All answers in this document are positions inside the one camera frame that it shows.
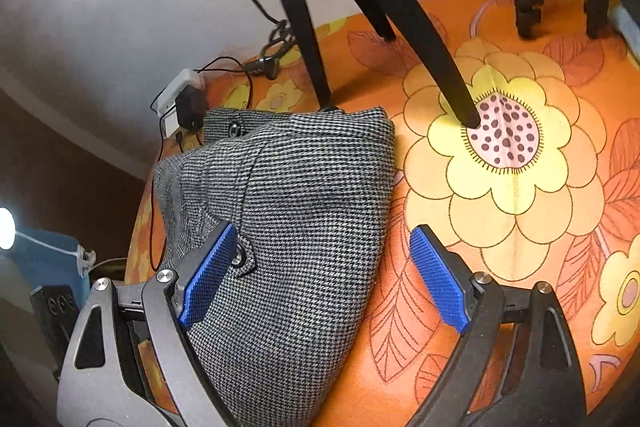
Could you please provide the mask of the white power strip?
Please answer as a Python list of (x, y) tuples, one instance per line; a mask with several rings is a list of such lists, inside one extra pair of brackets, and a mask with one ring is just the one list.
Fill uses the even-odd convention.
[(179, 130), (176, 109), (177, 98), (183, 89), (188, 86), (203, 90), (205, 83), (202, 74), (195, 69), (183, 69), (160, 91), (150, 104), (150, 109), (156, 114), (162, 124), (165, 138), (168, 138), (168, 136), (171, 136)]

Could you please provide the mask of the black power adapter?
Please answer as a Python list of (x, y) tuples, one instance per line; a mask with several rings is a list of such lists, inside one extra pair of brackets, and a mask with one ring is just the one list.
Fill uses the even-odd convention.
[(188, 84), (176, 98), (176, 113), (181, 128), (198, 131), (207, 113), (205, 92)]

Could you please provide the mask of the orange floral bedsheet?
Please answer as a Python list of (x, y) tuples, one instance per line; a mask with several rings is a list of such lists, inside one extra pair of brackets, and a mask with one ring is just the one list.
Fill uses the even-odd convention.
[(384, 254), (352, 351), (316, 422), (401, 426), (457, 340), (409, 256), (425, 223), (500, 283), (550, 283), (576, 343), (593, 426), (639, 421), (639, 66), (584, 0), (544, 0), (525, 41), (512, 0), (424, 0), (486, 130), (464, 131), (416, 54), (355, 15), (317, 31), (338, 104), (396, 131)]

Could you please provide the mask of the grey houndstooth pants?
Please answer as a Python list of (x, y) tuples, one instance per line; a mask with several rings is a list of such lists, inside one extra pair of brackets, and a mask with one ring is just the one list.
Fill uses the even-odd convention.
[(271, 113), (218, 107), (200, 147), (154, 169), (174, 267), (219, 220), (238, 231), (198, 359), (243, 426), (306, 426), (352, 349), (386, 235), (394, 126), (384, 109)]

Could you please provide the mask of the black speaker box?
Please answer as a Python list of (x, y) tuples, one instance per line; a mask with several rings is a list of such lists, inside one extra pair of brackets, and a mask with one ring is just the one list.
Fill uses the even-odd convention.
[(79, 314), (72, 288), (38, 286), (30, 293), (29, 300), (56, 363), (62, 364)]

